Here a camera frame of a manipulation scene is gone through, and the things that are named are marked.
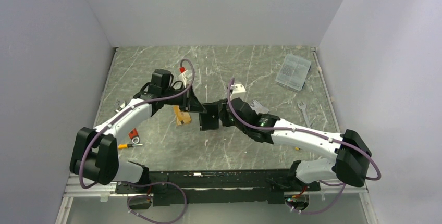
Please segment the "black leather card holder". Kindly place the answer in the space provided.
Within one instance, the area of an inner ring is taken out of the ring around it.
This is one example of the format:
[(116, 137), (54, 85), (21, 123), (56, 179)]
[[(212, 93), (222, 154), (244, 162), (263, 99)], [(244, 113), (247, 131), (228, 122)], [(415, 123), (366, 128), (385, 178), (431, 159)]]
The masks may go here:
[(204, 103), (202, 104), (206, 111), (199, 113), (200, 131), (211, 131), (219, 129), (221, 103)]

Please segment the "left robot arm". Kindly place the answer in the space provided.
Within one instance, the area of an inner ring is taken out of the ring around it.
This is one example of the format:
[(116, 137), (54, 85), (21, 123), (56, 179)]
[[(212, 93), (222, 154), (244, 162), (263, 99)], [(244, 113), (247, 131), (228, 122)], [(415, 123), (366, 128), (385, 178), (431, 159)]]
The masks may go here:
[(124, 181), (129, 182), (129, 186), (138, 193), (146, 191), (150, 185), (148, 167), (132, 161), (120, 161), (118, 145), (164, 105), (178, 106), (181, 111), (193, 113), (207, 112), (190, 85), (176, 89), (172, 79), (170, 71), (156, 69), (151, 81), (124, 109), (101, 125), (80, 129), (75, 139), (70, 172), (92, 180), (94, 184)]

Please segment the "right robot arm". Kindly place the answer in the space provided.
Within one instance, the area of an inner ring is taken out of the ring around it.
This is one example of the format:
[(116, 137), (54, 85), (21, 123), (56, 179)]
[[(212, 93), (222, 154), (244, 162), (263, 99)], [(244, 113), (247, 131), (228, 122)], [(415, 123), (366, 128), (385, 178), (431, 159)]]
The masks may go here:
[(219, 119), (224, 127), (235, 126), (256, 142), (298, 147), (319, 154), (318, 160), (294, 161), (287, 176), (293, 190), (331, 179), (362, 187), (369, 179), (368, 168), (374, 163), (372, 153), (356, 131), (330, 133), (303, 127), (275, 115), (258, 114), (240, 98), (222, 100)]

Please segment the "gold card stack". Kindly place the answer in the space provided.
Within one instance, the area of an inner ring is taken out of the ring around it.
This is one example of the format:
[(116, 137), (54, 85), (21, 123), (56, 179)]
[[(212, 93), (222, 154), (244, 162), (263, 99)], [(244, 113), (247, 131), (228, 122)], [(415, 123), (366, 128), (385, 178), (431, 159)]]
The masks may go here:
[(179, 106), (174, 106), (174, 113), (176, 115), (176, 123), (178, 126), (186, 125), (191, 122), (191, 116), (188, 112), (181, 111)]

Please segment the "silver card stack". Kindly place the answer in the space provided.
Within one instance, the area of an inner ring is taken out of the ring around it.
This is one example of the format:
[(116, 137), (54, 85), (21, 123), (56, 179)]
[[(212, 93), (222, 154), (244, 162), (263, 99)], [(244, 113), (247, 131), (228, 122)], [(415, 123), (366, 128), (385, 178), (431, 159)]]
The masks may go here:
[(258, 101), (253, 100), (250, 103), (250, 107), (257, 113), (257, 114), (267, 114), (269, 113), (269, 109), (264, 107), (262, 104), (260, 104)]

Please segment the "small metal clip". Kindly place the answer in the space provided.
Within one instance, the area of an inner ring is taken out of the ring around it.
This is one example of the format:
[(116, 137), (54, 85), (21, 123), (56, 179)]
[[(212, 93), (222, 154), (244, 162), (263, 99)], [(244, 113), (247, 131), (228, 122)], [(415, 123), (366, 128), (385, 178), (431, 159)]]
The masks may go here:
[(115, 112), (118, 113), (126, 107), (126, 101), (117, 99), (114, 103), (114, 106), (115, 106)]

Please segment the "silver wrench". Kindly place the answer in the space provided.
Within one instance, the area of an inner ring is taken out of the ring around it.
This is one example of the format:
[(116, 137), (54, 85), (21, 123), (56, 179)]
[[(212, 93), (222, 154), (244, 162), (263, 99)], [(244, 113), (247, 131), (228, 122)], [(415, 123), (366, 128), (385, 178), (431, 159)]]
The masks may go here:
[(302, 116), (303, 116), (304, 122), (306, 124), (306, 127), (310, 128), (312, 125), (311, 125), (311, 122), (310, 122), (310, 119), (309, 119), (308, 113), (307, 113), (307, 104), (305, 102), (297, 102), (297, 106), (302, 112)]

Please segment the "clear plastic screw box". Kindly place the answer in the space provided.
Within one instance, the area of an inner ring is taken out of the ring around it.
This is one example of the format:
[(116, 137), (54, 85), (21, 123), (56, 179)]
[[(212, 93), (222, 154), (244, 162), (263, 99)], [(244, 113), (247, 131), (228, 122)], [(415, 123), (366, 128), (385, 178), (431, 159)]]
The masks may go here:
[(311, 61), (287, 54), (276, 76), (276, 83), (292, 91), (301, 91), (311, 69)]

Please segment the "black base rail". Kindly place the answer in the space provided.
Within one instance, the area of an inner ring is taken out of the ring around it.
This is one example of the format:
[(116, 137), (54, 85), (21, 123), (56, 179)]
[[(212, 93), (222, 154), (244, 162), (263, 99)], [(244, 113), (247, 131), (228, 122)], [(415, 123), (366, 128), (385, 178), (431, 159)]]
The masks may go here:
[(115, 192), (150, 193), (154, 206), (169, 206), (183, 202), (282, 204), (290, 193), (307, 195), (321, 189), (317, 182), (301, 185), (288, 169), (151, 171), (150, 182), (153, 186), (146, 188), (121, 183)]

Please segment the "aluminium frame rail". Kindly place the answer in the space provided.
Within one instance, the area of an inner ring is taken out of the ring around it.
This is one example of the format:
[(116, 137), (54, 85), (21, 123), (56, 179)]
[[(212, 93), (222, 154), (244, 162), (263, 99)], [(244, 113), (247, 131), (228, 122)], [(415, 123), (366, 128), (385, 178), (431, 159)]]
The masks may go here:
[[(313, 195), (320, 194), (325, 196), (326, 194), (337, 194), (341, 190), (342, 186), (329, 186), (325, 184), (320, 184), (320, 189), (318, 191), (312, 191), (308, 189), (303, 195)], [(188, 192), (204, 192), (208, 193), (210, 190), (215, 191), (246, 191), (250, 192), (254, 189), (264, 189), (263, 186), (253, 186), (253, 187), (211, 187), (211, 188), (182, 188), (184, 191)], [(83, 189), (79, 182), (78, 176), (70, 175), (68, 183), (64, 191), (64, 197), (110, 197), (110, 196), (134, 196), (137, 195), (133, 188), (127, 185), (121, 185), (118, 182), (112, 182), (109, 185), (96, 185), (91, 189)]]

